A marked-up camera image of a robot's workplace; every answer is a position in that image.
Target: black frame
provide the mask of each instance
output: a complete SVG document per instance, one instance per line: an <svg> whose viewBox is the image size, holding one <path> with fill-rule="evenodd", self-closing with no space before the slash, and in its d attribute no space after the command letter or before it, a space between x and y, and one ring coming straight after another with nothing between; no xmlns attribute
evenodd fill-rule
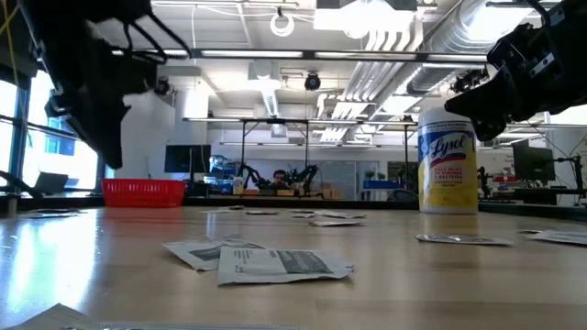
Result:
<svg viewBox="0 0 587 330"><path fill-rule="evenodd" d="M62 131L53 127L38 125L28 122L28 109L30 101L30 88L32 88L31 79L26 78L23 80L19 79L21 83L17 86L17 101L15 104L14 116L0 115L0 120L12 124L12 143L10 147L10 163L8 166L8 172L19 179L22 179L22 169L25 161L25 152L27 148L27 133L29 130L35 130L41 133L58 136L62 138L70 138L79 140L79 138L67 131ZM95 187L93 189L80 189L80 188L65 188L66 193L74 192L102 192L102 179L105 177L105 163L102 157L98 154L98 164L95 176ZM14 193L14 188L8 184L6 186L0 186L0 192Z"/></svg>

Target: computer monitor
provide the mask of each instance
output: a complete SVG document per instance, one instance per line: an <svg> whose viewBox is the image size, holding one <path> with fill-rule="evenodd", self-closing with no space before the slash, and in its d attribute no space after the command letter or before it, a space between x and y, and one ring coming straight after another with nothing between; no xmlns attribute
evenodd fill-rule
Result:
<svg viewBox="0 0 587 330"><path fill-rule="evenodd" d="M210 145L167 146L165 149L165 172L189 173L191 159L192 173L208 173L211 152Z"/></svg>
<svg viewBox="0 0 587 330"><path fill-rule="evenodd" d="M549 148L514 145L514 169L519 180L555 181L554 162Z"/></svg>

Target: wooden table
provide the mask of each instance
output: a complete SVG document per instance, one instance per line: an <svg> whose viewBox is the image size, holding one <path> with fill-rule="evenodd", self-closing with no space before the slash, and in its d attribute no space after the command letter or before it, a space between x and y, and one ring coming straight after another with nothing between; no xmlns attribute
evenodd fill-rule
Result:
<svg viewBox="0 0 587 330"><path fill-rule="evenodd" d="M587 250L516 233L585 231L585 225L502 214L370 211L366 226L319 228L283 209L257 216L201 210L100 209L66 219L0 220L0 328L54 303L104 321L587 328ZM418 243L418 233L481 234L516 246ZM161 246L229 234L274 248L331 250L357 271L348 280L217 287L214 271L198 273Z"/></svg>

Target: lysol logo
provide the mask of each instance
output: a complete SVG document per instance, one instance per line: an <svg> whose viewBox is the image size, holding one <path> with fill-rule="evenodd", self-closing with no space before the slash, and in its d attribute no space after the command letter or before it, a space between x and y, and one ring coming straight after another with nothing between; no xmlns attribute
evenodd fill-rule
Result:
<svg viewBox="0 0 587 330"><path fill-rule="evenodd" d="M452 160L467 158L467 135L448 134L430 143L430 167Z"/></svg>

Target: window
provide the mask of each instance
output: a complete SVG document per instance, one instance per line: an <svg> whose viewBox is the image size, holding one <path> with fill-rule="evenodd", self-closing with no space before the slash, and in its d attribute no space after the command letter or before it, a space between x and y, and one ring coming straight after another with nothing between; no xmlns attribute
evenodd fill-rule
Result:
<svg viewBox="0 0 587 330"><path fill-rule="evenodd" d="M43 71L32 79L28 122L72 133L63 117L47 118L45 104L49 100L53 83ZM34 186L39 173L68 174L66 188L93 189L98 157L96 153L80 140L29 130L23 181Z"/></svg>
<svg viewBox="0 0 587 330"><path fill-rule="evenodd" d="M0 81L0 115L14 117L16 103L17 87L12 83ZM8 119L0 121L0 171L8 171L10 166L12 130L12 123ZM6 180L0 179L0 186L6 186Z"/></svg>

